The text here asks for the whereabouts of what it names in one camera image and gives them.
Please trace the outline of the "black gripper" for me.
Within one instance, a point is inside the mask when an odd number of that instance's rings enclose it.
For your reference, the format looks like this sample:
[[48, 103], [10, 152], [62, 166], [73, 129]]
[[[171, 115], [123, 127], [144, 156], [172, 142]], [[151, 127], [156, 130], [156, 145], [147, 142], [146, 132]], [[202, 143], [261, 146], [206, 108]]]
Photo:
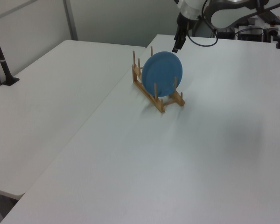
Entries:
[[177, 53], [178, 50], [181, 50], [183, 45], [185, 44], [186, 41], [186, 35], [188, 32], [188, 23], [189, 19], [183, 16], [181, 13], [178, 14], [176, 23], [177, 23], [177, 30], [174, 39], [175, 44], [172, 49], [172, 52]]

